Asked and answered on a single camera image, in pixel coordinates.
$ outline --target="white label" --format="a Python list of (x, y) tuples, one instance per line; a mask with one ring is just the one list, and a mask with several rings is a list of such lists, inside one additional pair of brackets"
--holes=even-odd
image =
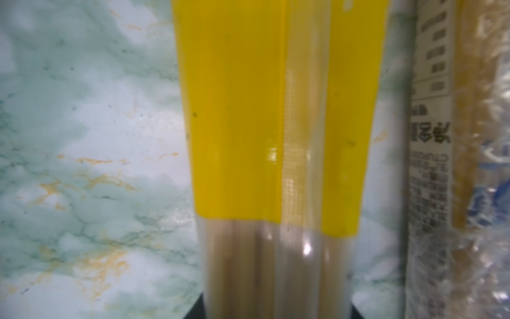
[(450, 224), (453, 4), (424, 0), (418, 8), (410, 124), (411, 236)]
[(406, 318), (445, 318), (446, 246), (423, 240), (450, 226), (454, 0), (419, 0), (410, 123)]

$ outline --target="clear plastic wrapper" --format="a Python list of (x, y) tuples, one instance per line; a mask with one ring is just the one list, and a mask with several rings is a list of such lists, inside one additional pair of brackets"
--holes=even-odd
[(387, 3), (172, 1), (209, 319), (350, 317)]
[(419, 1), (406, 318), (510, 317), (510, 1)]

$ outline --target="chopstick bundle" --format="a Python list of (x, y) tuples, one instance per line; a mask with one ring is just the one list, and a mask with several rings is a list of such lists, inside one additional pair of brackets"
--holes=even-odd
[(209, 319), (350, 317), (387, 5), (172, 0)]
[[(418, 9), (406, 317), (506, 317), (510, 1), (443, 3)], [(439, 63), (442, 95), (424, 93)]]

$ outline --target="marble countertop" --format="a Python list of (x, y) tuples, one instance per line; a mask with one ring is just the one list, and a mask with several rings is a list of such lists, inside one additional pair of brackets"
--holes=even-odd
[[(354, 303), (403, 316), (412, 0), (388, 19)], [(170, 1), (0, 2), (0, 318), (181, 319), (201, 292)]]

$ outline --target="black base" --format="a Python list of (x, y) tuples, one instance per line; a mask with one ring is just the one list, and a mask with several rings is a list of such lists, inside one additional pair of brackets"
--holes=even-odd
[[(184, 319), (206, 319), (202, 295), (200, 295), (200, 298), (198, 298), (195, 305), (191, 308), (190, 312), (186, 315), (186, 317), (184, 317)], [(354, 306), (352, 307), (351, 319), (363, 319)]]

